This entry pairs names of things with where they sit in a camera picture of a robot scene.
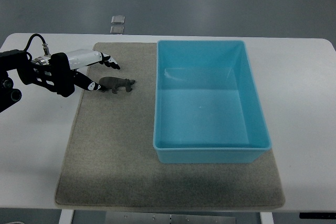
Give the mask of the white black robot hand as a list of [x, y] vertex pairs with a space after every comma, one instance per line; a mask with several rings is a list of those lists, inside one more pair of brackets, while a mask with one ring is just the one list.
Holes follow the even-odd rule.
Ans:
[[37, 81], [46, 84], [49, 90], [63, 97], [70, 96], [76, 86], [88, 91], [102, 89], [101, 85], [78, 72], [80, 68], [99, 63], [112, 69], [120, 69], [112, 56], [89, 49], [45, 55], [34, 59], [32, 63], [35, 64]]

